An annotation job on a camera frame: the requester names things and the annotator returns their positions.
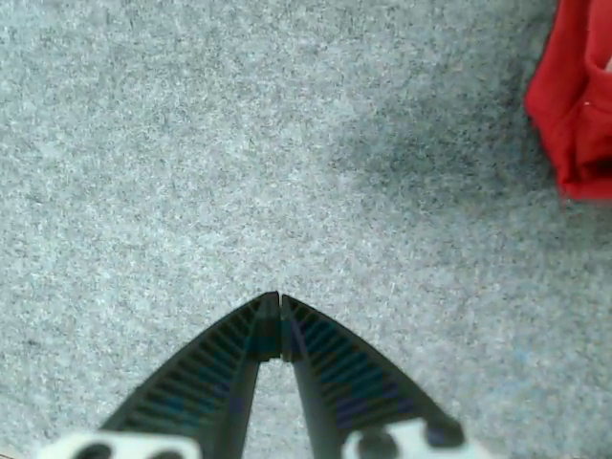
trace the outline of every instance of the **carpet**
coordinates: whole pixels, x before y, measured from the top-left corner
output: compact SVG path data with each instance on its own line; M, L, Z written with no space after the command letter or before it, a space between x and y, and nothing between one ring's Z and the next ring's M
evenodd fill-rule
M559 201L522 107L554 9L0 3L0 443L278 290L512 457L612 457L612 211ZM278 366L246 458L310 457Z

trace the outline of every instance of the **gripper jaw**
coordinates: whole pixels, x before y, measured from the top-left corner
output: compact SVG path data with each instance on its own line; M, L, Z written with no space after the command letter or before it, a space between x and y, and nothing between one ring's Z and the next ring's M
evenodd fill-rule
M291 331L283 355L294 366L316 458L341 457L354 431L417 418L431 430L433 446L463 444L461 426L363 339L290 296L282 296L281 315Z
M277 292L208 327L137 387L98 432L67 437L39 457L240 459L259 365L270 359L294 368L315 459L492 457L466 444L460 424L374 347ZM364 455L363 445L371 452L390 435L397 454Z
M102 430L180 435L205 458L242 456L259 364L280 357L278 293L208 327L146 382Z

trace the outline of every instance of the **red cloth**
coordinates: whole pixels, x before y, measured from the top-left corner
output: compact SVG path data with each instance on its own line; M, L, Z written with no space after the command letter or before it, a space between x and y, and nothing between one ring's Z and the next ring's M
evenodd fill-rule
M563 195L612 200L612 0L559 0L525 106Z

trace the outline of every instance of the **gray carpet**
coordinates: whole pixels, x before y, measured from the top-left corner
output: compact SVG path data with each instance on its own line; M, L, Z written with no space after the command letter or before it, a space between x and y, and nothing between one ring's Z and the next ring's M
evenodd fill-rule
M0 443L268 290L513 457L610 457L612 211L521 108L554 0L0 2ZM264 368L246 458L307 458Z

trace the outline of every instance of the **white plastic part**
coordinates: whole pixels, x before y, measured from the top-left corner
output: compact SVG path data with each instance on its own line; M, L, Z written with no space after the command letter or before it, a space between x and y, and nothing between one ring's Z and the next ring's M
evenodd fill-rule
M473 439L467 439L459 448L432 448L427 443L426 423L422 419L390 424L384 431L398 447L397 459L505 459ZM358 431L348 436L342 448L342 459L361 459L358 450L361 437Z
M186 437L106 431L67 435L42 449L36 459L77 459L81 451L99 444L111 449L111 459L150 459L165 451L181 459L203 459L198 444Z

